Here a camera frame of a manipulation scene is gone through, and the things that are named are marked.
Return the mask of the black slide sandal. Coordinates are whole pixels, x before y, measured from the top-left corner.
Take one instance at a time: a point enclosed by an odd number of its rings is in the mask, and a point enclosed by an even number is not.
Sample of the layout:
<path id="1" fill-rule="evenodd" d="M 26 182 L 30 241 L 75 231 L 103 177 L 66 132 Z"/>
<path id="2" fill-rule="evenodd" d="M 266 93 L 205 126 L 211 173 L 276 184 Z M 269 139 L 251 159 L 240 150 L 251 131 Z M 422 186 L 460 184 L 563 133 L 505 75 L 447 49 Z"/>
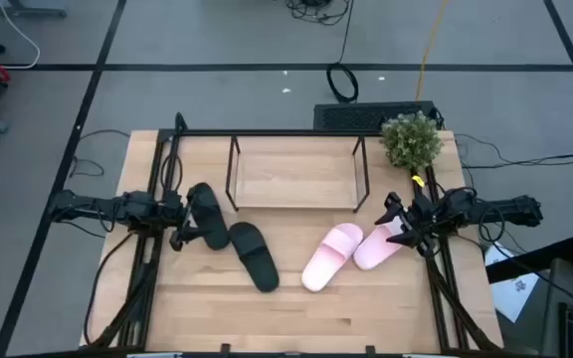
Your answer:
<path id="1" fill-rule="evenodd" d="M 276 290 L 279 272 L 261 231 L 251 223 L 239 222 L 229 229 L 229 238 L 255 287 L 264 293 Z"/>
<path id="2" fill-rule="evenodd" d="M 226 248 L 230 243 L 228 228 L 212 187 L 200 182 L 189 190 L 187 199 L 195 224 L 205 232 L 206 245 L 214 251 Z"/>

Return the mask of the black desk bar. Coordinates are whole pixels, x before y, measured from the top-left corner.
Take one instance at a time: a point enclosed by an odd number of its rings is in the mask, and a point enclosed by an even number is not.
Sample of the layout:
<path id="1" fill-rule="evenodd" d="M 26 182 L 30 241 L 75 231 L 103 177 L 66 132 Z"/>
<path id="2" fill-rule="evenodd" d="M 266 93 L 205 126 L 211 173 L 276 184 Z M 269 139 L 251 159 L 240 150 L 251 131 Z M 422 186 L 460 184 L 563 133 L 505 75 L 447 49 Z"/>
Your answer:
<path id="1" fill-rule="evenodd" d="M 573 238 L 559 241 L 535 251 L 505 258 L 485 268 L 490 283 L 501 282 L 518 276 L 550 269 L 556 259 L 573 264 Z"/>

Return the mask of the white paper sheet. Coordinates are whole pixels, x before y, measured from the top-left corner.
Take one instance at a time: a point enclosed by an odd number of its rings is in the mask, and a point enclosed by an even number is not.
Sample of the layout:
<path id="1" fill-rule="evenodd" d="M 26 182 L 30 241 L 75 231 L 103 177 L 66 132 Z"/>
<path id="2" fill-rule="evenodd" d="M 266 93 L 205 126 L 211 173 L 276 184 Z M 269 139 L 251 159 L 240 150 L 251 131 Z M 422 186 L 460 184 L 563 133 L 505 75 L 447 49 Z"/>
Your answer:
<path id="1" fill-rule="evenodd" d="M 492 264 L 512 258 L 513 254 L 501 244 L 498 249 L 491 246 L 484 255 L 484 263 L 488 268 Z M 539 277 L 535 273 L 520 275 L 505 281 L 492 283 L 490 285 L 494 307 L 505 318 L 514 323 L 527 299 L 533 292 Z"/>

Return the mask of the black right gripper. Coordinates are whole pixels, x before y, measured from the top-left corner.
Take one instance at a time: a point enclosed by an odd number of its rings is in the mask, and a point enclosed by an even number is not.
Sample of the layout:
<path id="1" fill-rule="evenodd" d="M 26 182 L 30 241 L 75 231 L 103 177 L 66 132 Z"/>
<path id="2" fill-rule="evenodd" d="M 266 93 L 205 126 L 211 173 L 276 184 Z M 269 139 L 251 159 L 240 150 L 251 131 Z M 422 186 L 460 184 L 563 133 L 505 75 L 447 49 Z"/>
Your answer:
<path id="1" fill-rule="evenodd" d="M 406 208 L 396 192 L 390 192 L 385 201 L 386 212 L 375 221 L 375 225 L 393 222 L 396 218 L 406 219 Z M 408 209 L 411 231 L 402 232 L 387 239 L 389 243 L 402 246 L 414 246 L 420 255 L 434 255 L 438 234 L 435 232 L 435 218 L 432 201 L 423 194 L 418 194 Z"/>

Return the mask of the grey desk top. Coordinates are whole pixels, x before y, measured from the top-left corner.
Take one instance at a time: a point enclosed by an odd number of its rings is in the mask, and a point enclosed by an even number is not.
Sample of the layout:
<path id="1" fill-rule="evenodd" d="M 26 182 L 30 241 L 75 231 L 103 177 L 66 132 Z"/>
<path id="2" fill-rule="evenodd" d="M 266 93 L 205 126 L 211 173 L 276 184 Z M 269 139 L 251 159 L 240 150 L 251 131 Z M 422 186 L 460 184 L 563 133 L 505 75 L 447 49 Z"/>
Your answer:
<path id="1" fill-rule="evenodd" d="M 560 358 L 564 337 L 561 332 L 564 324 L 560 322 L 560 306 L 564 303 L 573 307 L 573 264 L 560 259 L 554 260 L 549 281 L 540 353 L 546 357 Z"/>

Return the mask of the black vented box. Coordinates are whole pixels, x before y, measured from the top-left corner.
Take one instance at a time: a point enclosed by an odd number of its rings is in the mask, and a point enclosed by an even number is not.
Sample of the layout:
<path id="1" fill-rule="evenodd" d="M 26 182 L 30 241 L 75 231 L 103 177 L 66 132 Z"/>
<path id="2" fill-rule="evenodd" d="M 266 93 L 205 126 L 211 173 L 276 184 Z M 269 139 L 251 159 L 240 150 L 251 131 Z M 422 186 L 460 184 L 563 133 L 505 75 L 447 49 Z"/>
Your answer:
<path id="1" fill-rule="evenodd" d="M 388 119 L 418 111 L 433 119 L 441 116 L 434 103 L 429 100 L 317 104 L 313 109 L 313 128 L 330 131 L 379 131 Z"/>

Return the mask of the green artificial plant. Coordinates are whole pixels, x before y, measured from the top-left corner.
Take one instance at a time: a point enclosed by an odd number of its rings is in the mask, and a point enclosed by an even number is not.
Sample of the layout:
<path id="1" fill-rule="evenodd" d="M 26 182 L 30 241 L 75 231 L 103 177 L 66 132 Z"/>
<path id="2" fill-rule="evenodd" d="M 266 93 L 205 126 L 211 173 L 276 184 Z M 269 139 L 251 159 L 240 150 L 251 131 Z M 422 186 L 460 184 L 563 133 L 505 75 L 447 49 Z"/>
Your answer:
<path id="1" fill-rule="evenodd" d="M 423 170 L 431 165 L 443 147 L 437 123 L 421 111 L 385 120 L 380 143 L 394 167 L 409 171 Z"/>

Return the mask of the pink slide sandal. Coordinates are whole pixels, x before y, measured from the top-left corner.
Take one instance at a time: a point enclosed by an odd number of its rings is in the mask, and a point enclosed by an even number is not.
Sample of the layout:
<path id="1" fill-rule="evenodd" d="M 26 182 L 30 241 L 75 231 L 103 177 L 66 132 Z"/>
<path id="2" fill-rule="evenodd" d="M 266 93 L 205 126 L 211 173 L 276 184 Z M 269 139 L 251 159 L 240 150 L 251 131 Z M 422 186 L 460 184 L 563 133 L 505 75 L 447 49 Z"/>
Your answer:
<path id="1" fill-rule="evenodd" d="M 355 264 L 362 270 L 371 270 L 402 249 L 402 245 L 387 241 L 403 233 L 401 226 L 402 221 L 398 217 L 392 222 L 377 225 L 354 252 Z"/>
<path id="2" fill-rule="evenodd" d="M 312 292 L 323 290 L 362 240 L 363 231 L 355 224 L 342 223 L 330 229 L 302 271 L 303 286 Z"/>

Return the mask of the wooden shelf with black frame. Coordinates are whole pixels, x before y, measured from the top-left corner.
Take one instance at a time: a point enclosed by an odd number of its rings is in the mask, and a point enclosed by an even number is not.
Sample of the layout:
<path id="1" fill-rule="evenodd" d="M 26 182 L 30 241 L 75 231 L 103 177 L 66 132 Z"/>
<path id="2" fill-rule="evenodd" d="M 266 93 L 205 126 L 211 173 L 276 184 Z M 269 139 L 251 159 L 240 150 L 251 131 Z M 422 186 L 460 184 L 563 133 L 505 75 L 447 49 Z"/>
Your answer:
<path id="1" fill-rule="evenodd" d="M 225 193 L 237 211 L 356 213 L 370 195 L 365 137 L 232 136 Z"/>

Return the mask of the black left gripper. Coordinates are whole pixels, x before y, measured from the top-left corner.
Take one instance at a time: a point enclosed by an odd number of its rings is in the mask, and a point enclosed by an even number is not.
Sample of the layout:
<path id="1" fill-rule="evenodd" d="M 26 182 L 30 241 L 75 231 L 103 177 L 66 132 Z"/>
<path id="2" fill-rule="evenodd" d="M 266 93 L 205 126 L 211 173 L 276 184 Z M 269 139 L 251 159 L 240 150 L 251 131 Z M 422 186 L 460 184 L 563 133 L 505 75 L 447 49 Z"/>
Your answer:
<path id="1" fill-rule="evenodd" d="M 174 229 L 169 239 L 169 244 L 171 249 L 176 252 L 180 252 L 185 244 L 209 234 L 209 231 L 190 227 L 192 210 L 196 199 L 195 191 L 189 190 L 186 199 L 185 209 L 182 203 L 182 196 L 177 191 L 165 191 L 160 201 L 162 206 L 162 228 Z"/>

